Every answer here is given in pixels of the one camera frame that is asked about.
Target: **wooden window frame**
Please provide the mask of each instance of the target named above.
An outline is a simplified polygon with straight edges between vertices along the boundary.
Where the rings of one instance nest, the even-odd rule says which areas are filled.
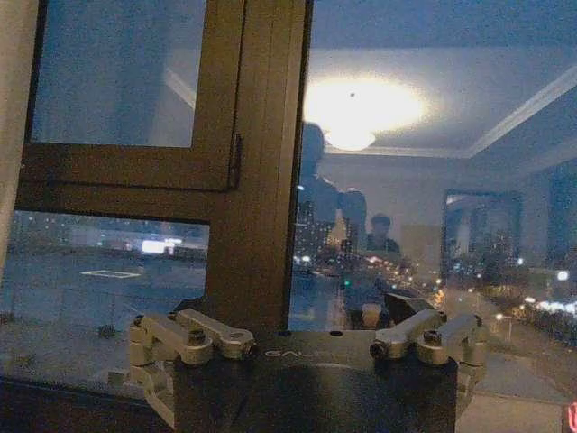
[[[245,1],[206,0],[193,143],[189,148],[32,143],[49,1],[41,0],[39,6],[21,179],[140,188],[235,188],[240,140],[234,128]]]

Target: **helipad marking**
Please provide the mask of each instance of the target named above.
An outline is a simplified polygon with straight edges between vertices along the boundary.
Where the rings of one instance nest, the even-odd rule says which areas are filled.
[[[82,275],[94,275],[95,277],[107,277],[107,278],[132,278],[139,277],[139,273],[132,272],[118,272],[118,271],[84,271],[81,272]]]

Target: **window pane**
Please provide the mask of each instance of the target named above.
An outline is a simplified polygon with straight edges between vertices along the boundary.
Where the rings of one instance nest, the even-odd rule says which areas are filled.
[[[204,0],[50,0],[32,141],[190,147]]]
[[[0,372],[141,397],[123,383],[134,317],[204,293],[208,226],[14,212]]]
[[[577,399],[576,14],[315,2],[289,328],[393,326],[387,292],[480,315],[460,431],[560,431]]]

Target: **screw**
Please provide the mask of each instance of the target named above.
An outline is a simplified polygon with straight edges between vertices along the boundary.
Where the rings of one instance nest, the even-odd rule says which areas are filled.
[[[192,331],[188,332],[189,345],[202,345],[205,342],[205,339],[205,331],[202,329],[193,329]]]
[[[387,359],[389,349],[380,341],[375,341],[369,348],[369,353],[377,361],[385,360]]]
[[[249,343],[243,348],[243,359],[251,359],[259,354],[259,347],[256,343]]]
[[[441,334],[436,332],[434,329],[429,329],[423,333],[423,339],[426,345],[441,345]]]

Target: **metal clamp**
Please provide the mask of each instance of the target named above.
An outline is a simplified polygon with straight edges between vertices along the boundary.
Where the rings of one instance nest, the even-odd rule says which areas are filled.
[[[424,363],[441,365],[453,358],[457,374],[457,417],[469,405],[472,390],[485,375],[487,334],[481,318],[463,314],[438,329],[428,329],[417,340],[417,357]]]
[[[139,316],[129,328],[130,377],[144,389],[146,401],[174,428],[172,375],[164,362],[178,356],[185,364],[203,365],[214,354],[244,360],[257,354],[250,331],[227,325],[193,309]]]
[[[439,327],[445,321],[444,312],[422,309],[395,327],[376,331],[375,341],[370,349],[371,355],[376,360],[402,358],[425,330]]]

